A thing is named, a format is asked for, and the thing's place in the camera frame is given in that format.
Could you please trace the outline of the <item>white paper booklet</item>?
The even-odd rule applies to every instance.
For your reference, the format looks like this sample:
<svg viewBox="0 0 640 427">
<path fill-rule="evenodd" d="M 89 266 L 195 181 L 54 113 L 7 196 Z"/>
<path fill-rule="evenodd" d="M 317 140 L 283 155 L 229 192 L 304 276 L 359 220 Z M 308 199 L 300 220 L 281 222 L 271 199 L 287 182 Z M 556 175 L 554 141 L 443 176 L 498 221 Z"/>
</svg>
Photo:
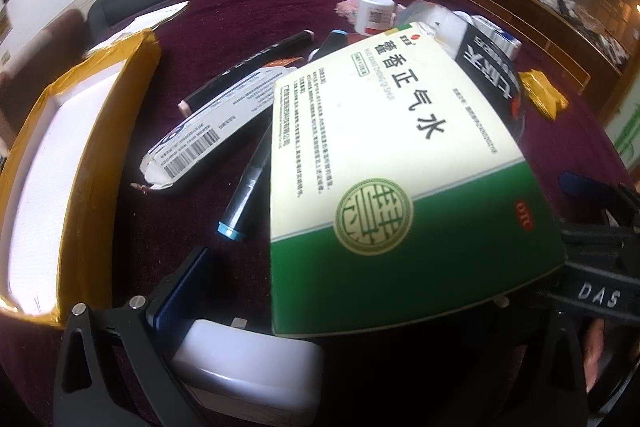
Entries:
<svg viewBox="0 0 640 427">
<path fill-rule="evenodd" d="M 189 2 L 183 1 L 137 16 L 126 27 L 122 28 L 120 31 L 114 32 L 113 35 L 97 43 L 93 48 L 88 49 L 85 57 L 95 54 L 105 48 L 109 48 L 115 42 L 124 40 L 137 32 L 144 31 L 145 29 L 155 30 L 159 28 L 160 25 L 173 20 L 183 13 L 188 5 Z"/>
</svg>

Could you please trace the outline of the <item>large white plastic bottle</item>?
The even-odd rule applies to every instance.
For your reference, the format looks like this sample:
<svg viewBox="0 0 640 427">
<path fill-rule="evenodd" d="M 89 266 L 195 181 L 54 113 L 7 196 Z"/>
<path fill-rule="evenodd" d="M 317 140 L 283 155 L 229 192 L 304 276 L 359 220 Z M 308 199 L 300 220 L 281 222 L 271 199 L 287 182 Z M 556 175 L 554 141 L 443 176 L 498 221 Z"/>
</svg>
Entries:
<svg viewBox="0 0 640 427">
<path fill-rule="evenodd" d="M 396 15 L 395 26 L 418 23 L 455 58 L 471 24 L 463 17 L 434 2 L 416 0 Z"/>
</svg>

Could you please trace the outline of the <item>pink fluffy pompom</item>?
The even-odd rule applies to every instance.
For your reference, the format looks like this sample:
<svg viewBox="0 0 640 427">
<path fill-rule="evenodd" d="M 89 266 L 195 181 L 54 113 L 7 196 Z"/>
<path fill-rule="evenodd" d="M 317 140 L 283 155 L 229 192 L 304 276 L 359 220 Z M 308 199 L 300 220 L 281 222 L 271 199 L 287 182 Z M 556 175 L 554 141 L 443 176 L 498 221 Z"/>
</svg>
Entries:
<svg viewBox="0 0 640 427">
<path fill-rule="evenodd" d="M 354 20 L 356 20 L 358 4 L 358 0 L 341 1 L 338 2 L 337 5 L 335 5 L 334 12 L 338 16 L 346 18 L 346 20 L 350 20 L 351 22 L 353 22 Z"/>
</svg>

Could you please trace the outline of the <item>white blue barcode box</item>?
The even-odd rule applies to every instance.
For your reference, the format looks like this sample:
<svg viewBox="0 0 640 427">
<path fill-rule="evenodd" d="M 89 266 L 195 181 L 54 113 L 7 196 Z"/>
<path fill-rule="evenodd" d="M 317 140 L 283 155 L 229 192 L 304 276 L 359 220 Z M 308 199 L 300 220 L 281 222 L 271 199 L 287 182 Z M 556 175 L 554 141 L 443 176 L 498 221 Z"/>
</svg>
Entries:
<svg viewBox="0 0 640 427">
<path fill-rule="evenodd" d="M 294 70 L 257 69 L 186 117 L 143 156 L 140 171 L 145 185 L 162 191 L 183 179 L 232 134 L 270 109 L 274 83 Z"/>
</svg>

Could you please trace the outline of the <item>yellow taped cardboard tray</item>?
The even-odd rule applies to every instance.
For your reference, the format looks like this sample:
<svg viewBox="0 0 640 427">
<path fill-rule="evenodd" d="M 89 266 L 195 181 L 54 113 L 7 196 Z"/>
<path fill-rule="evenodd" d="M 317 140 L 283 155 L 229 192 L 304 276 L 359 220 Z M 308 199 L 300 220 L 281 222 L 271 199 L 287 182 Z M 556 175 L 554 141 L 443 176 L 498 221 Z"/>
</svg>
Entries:
<svg viewBox="0 0 640 427">
<path fill-rule="evenodd" d="M 122 168 L 160 62 L 143 29 L 43 90 L 1 173 L 1 312 L 60 329 L 76 303 L 112 302 Z"/>
</svg>

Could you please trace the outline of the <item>white pill bottle red label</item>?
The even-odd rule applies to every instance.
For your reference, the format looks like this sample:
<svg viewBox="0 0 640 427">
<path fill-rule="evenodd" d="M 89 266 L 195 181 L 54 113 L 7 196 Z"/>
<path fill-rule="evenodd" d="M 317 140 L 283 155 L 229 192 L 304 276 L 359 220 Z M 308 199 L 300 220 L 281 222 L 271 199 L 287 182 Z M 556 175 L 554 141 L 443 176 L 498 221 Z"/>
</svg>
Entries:
<svg viewBox="0 0 640 427">
<path fill-rule="evenodd" d="M 376 35 L 393 26 L 394 0 L 358 0 L 355 30 L 363 36 Z"/>
</svg>

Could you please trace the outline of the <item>black marker pink cap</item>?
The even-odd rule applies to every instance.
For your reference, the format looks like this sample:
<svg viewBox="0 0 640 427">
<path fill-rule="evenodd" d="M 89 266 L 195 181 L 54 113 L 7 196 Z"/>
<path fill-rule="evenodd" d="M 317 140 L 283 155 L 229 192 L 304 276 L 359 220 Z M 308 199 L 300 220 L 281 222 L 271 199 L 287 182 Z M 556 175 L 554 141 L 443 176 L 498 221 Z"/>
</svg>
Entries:
<svg viewBox="0 0 640 427">
<path fill-rule="evenodd" d="M 246 60 L 224 70 L 216 77 L 208 80 L 202 87 L 186 96 L 178 103 L 178 109 L 182 116 L 189 117 L 207 102 L 212 101 L 217 94 L 232 87 L 235 83 L 250 75 L 255 70 L 279 58 L 292 55 L 300 49 L 306 48 L 314 41 L 314 32 L 310 29 L 299 31 L 279 42 L 267 46 L 265 49 L 253 54 Z"/>
</svg>

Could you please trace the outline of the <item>black foil snack pouch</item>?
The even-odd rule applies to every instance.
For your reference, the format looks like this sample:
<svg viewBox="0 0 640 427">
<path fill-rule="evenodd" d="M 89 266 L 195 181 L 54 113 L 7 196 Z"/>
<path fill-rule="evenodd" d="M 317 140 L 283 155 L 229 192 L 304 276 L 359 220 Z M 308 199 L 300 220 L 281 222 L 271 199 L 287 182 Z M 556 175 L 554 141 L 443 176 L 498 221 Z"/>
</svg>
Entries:
<svg viewBox="0 0 640 427">
<path fill-rule="evenodd" d="M 454 60 L 495 109 L 516 143 L 525 129 L 521 80 L 510 60 L 495 43 L 469 23 Z"/>
</svg>

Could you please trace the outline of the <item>yellow foil packet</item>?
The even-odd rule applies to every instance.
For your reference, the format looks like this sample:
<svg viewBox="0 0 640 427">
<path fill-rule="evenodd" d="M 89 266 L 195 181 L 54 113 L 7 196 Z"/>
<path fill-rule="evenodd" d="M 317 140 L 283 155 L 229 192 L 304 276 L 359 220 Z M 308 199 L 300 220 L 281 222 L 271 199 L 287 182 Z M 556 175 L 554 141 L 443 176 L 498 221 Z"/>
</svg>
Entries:
<svg viewBox="0 0 640 427">
<path fill-rule="evenodd" d="M 567 98 L 553 86 L 541 70 L 531 69 L 528 72 L 520 72 L 518 75 L 527 98 L 542 116 L 554 121 L 559 113 L 567 109 Z"/>
</svg>

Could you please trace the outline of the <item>green white medicine box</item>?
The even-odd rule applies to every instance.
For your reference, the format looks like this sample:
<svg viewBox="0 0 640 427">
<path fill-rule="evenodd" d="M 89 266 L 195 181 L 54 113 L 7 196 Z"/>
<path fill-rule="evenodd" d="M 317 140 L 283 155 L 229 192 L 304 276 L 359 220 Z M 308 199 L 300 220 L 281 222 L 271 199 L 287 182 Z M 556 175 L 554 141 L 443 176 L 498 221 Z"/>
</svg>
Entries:
<svg viewBox="0 0 640 427">
<path fill-rule="evenodd" d="M 277 80 L 276 335 L 416 323 L 514 291 L 564 260 L 518 143 L 426 25 L 361 40 Z"/>
</svg>

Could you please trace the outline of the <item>black marker blue cap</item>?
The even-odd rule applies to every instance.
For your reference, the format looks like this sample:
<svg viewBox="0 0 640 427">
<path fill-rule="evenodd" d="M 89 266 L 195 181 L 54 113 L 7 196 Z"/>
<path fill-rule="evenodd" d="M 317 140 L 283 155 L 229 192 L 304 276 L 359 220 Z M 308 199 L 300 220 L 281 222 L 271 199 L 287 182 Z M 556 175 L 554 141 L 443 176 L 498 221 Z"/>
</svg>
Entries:
<svg viewBox="0 0 640 427">
<path fill-rule="evenodd" d="M 230 241 L 241 242 L 250 233 L 250 217 L 252 217 L 254 202 L 266 183 L 270 169 L 271 132 L 270 124 L 218 221 L 217 232 Z"/>
</svg>

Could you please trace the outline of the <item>white blue medicine box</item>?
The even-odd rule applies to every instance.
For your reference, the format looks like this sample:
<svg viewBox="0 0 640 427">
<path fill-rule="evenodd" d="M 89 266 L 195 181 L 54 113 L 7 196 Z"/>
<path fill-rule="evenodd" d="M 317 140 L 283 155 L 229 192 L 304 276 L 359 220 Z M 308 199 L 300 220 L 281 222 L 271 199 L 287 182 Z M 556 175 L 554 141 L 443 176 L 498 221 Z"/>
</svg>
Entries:
<svg viewBox="0 0 640 427">
<path fill-rule="evenodd" d="M 471 18 L 474 26 L 495 43 L 496 47 L 506 54 L 511 61 L 516 59 L 522 46 L 518 38 L 511 35 L 510 32 L 503 30 L 484 16 L 472 15 Z"/>
</svg>

